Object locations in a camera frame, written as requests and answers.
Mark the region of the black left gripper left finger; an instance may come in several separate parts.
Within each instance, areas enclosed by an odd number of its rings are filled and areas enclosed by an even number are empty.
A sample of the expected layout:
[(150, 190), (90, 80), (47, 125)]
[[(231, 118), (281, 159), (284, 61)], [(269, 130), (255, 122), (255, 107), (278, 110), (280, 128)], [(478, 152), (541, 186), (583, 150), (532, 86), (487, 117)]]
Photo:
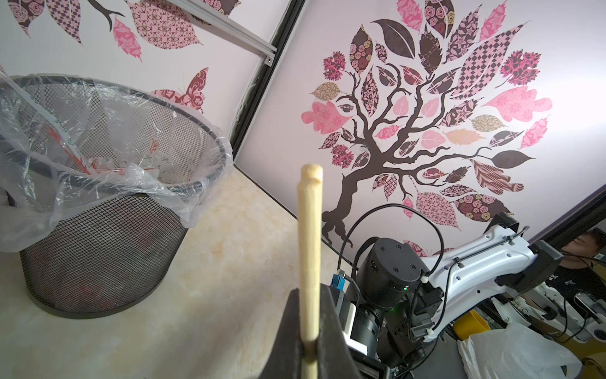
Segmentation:
[(293, 289), (282, 314), (279, 329), (259, 379), (299, 379), (302, 343), (299, 289)]

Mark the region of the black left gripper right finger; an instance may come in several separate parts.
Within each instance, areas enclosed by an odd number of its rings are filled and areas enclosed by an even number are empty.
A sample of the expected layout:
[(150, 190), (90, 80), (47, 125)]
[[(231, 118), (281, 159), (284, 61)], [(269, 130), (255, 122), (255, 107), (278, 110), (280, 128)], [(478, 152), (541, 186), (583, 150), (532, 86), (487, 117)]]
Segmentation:
[(320, 285), (320, 335), (317, 341), (319, 378), (361, 378), (346, 344), (330, 288)]

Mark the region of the disposable chopsticks red print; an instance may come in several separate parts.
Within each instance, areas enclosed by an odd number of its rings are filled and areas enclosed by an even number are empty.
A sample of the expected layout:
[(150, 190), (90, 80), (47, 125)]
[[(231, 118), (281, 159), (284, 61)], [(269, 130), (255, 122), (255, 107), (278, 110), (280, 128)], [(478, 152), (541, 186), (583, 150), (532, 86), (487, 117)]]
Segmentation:
[(318, 377), (317, 341), (320, 335), (320, 261), (323, 169), (301, 168), (298, 184), (298, 250), (301, 377)]

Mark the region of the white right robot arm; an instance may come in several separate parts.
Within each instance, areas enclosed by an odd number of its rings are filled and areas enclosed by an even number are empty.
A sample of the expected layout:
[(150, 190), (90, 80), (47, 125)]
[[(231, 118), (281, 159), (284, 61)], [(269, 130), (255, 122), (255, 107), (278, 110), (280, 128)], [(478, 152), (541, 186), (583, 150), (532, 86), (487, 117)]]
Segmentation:
[(356, 312), (344, 333), (347, 345), (356, 357), (410, 369), (451, 322), (497, 295), (534, 289), (562, 260), (545, 241), (528, 243), (506, 213), (481, 237), (434, 257), (420, 257), (409, 243), (371, 237), (349, 276)]

